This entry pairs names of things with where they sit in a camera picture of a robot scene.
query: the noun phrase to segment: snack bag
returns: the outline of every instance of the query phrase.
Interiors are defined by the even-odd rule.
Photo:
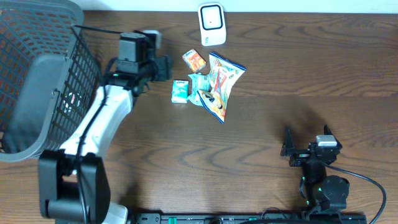
[[[200,97],[198,94],[198,90],[210,91],[210,79],[208,75],[199,74],[191,74],[188,75],[192,79],[192,91],[191,95],[188,96],[188,100],[190,100],[194,105],[203,106]]]
[[[232,86],[246,71],[242,65],[210,53],[210,86],[211,91],[198,90],[200,101],[212,115],[224,123],[226,106]]]
[[[206,66],[205,60],[198,54],[195,49],[191,49],[182,56],[182,59],[192,69],[193,72],[197,72]]]

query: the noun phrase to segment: green snack package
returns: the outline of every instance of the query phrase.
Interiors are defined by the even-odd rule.
[[[188,86],[188,81],[174,80],[172,90],[173,103],[187,103]]]
[[[208,75],[190,74],[188,75],[192,79],[192,91],[191,95],[188,96],[188,100],[194,105],[203,106],[200,101],[198,90],[210,91],[210,79]]]

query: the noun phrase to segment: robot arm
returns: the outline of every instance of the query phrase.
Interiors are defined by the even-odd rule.
[[[147,82],[171,78],[171,59],[155,56],[159,44],[157,31],[120,34],[119,57],[107,66],[106,83],[97,89],[96,98],[83,121],[59,151],[44,151],[40,156],[42,216],[82,222],[85,217],[81,203],[83,191],[88,223],[127,222],[127,208],[110,201],[103,157],[121,121],[131,112],[134,100],[144,91]],[[116,71],[110,72],[114,62]],[[81,138],[87,127],[88,132]],[[81,152],[77,155],[81,143]],[[63,181],[63,176],[76,174],[77,168],[80,169],[79,183]]]

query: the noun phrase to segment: white device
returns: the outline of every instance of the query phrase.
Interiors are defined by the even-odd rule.
[[[203,46],[220,45],[226,41],[226,25],[223,6],[209,3],[199,6],[199,25]]]

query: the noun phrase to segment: wooden table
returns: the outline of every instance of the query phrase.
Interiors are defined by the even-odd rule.
[[[151,84],[120,125],[105,159],[112,200],[165,213],[291,210],[300,168],[279,156],[289,125],[306,147],[329,124],[343,149],[333,164],[380,182],[398,219],[398,20],[396,15],[226,13],[227,42],[203,47],[194,12],[85,12],[85,24],[130,31],[157,29],[175,60],[174,78],[191,73],[181,56],[195,48],[245,65],[225,124],[205,109],[170,102],[172,81]],[[86,32],[102,66],[118,55],[118,36]],[[208,73],[209,66],[201,72]],[[382,195],[344,174],[350,212],[368,221]],[[37,161],[0,164],[1,223],[42,223]]]

